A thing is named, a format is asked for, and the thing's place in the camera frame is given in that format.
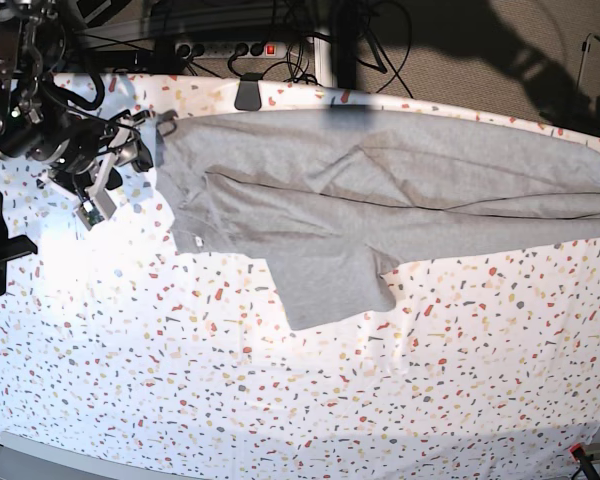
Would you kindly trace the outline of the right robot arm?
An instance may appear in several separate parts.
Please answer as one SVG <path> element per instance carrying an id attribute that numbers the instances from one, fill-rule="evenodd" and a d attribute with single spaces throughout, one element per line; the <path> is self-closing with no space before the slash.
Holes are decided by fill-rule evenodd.
<path id="1" fill-rule="evenodd" d="M 98 116 L 104 80 L 69 14 L 61 1 L 0 1 L 0 157 L 44 164 L 38 186 L 52 186 L 92 228 L 116 211 L 118 168 L 153 168 L 139 128 L 154 114 Z"/>

